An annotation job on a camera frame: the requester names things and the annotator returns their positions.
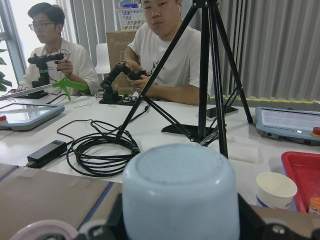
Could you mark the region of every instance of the white t-shirt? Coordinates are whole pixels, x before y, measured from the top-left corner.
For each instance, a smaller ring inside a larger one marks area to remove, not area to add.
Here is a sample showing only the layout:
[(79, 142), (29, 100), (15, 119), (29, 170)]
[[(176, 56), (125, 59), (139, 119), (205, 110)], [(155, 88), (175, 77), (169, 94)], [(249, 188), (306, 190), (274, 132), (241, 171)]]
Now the white t-shirt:
[[(170, 43), (171, 41), (161, 40), (145, 23), (136, 32), (133, 42), (128, 47), (139, 57), (140, 66), (147, 72), (153, 72)], [(154, 82), (166, 87), (185, 85), (199, 87), (200, 49), (201, 32), (187, 26)], [(207, 88), (209, 95), (211, 95), (212, 80), (210, 57)]]
[[(98, 89), (100, 88), (100, 80), (98, 78), (98, 75), (95, 71), (95, 68), (93, 66), (93, 63), (89, 57), (88, 52), (85, 50), (85, 48), (79, 44), (68, 42), (64, 39), (61, 41), (61, 49), (67, 50), (70, 55), (69, 59), (72, 62), (73, 67), (73, 74), (79, 76), (83, 80), (85, 80), (88, 84), (88, 87), (90, 89), (91, 95), (94, 95)], [(47, 53), (47, 46), (44, 45), (42, 47), (37, 47), (33, 52), (31, 53), (31, 57), (36, 54), (37, 56), (43, 56)], [(54, 61), (48, 61), (48, 73), (50, 79), (50, 83), (54, 83), (55, 80), (59, 81), (62, 77), (65, 75), (61, 71), (57, 71), (56, 67), (57, 65), (54, 63)], [(39, 69), (35, 64), (30, 64), (28, 68), (25, 71), (25, 75), (23, 76), (23, 81), (21, 81), (19, 84), (22, 85), (22, 89), (32, 88), (32, 81), (37, 81), (40, 77)], [(67, 87), (67, 90), (71, 96), (81, 96), (81, 91), (75, 88)], [(59, 93), (60, 88), (59, 87), (51, 87), (46, 88), (44, 90), (47, 93)]]

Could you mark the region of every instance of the blue strip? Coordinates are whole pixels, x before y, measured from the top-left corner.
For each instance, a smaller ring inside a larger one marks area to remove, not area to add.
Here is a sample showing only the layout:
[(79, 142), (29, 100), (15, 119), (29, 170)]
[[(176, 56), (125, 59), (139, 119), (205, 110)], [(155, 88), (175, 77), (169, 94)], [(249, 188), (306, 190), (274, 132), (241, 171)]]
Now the blue strip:
[(83, 226), (83, 224), (85, 224), (86, 222), (88, 222), (92, 218), (92, 216), (95, 214), (98, 207), (100, 206), (102, 201), (105, 199), (105, 197), (107, 196), (108, 192), (110, 191), (110, 189), (112, 188), (113, 185), (114, 185), (114, 182), (109, 182), (109, 184), (106, 186), (106, 188), (101, 193), (100, 197), (96, 200), (96, 202), (94, 203), (94, 205), (92, 206), (92, 208), (90, 209), (88, 214), (85, 216), (83, 221), (78, 226), (77, 231), (79, 231), (79, 229)]
[(258, 203), (259, 203), (262, 207), (270, 208), (269, 206), (267, 206), (266, 204), (264, 204), (264, 202), (261, 201), (260, 198), (258, 198), (258, 195), (256, 195), (256, 200), (258, 201)]
[(14, 166), (14, 168), (12, 168), (10, 171), (8, 171), (5, 175), (3, 175), (2, 177), (0, 177), (0, 182), (3, 181), (6, 177), (8, 177), (10, 174), (12, 174), (15, 170), (17, 170), (19, 168), (18, 165)]

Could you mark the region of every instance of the leaf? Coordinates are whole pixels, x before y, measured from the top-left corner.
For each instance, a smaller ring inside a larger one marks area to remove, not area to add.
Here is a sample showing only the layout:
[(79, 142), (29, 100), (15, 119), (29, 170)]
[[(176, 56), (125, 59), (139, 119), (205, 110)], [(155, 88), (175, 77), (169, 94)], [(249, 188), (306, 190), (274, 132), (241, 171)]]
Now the leaf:
[(0, 84), (4, 84), (4, 85), (12, 87), (12, 83), (8, 80), (3, 79), (3, 78), (0, 78)]
[(5, 61), (2, 59), (2, 57), (0, 57), (0, 65), (7, 65)]
[(0, 83), (0, 92), (6, 92), (6, 91), (7, 91), (7, 87)]

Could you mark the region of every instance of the white basket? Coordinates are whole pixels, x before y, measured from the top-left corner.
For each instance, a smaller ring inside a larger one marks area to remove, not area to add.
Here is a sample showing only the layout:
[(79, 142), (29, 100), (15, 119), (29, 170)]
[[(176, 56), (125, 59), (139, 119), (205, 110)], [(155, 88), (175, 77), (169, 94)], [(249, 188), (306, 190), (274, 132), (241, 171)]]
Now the white basket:
[(116, 8), (121, 31), (137, 31), (145, 22), (143, 8)]

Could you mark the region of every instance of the light blue lid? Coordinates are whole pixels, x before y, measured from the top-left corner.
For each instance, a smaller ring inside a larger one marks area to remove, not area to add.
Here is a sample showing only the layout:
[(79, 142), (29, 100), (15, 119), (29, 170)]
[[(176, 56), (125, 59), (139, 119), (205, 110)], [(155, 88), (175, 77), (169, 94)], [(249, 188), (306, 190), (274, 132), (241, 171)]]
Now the light blue lid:
[(148, 182), (188, 184), (223, 174), (228, 159), (204, 146), (172, 144), (140, 153), (134, 159), (136, 173)]

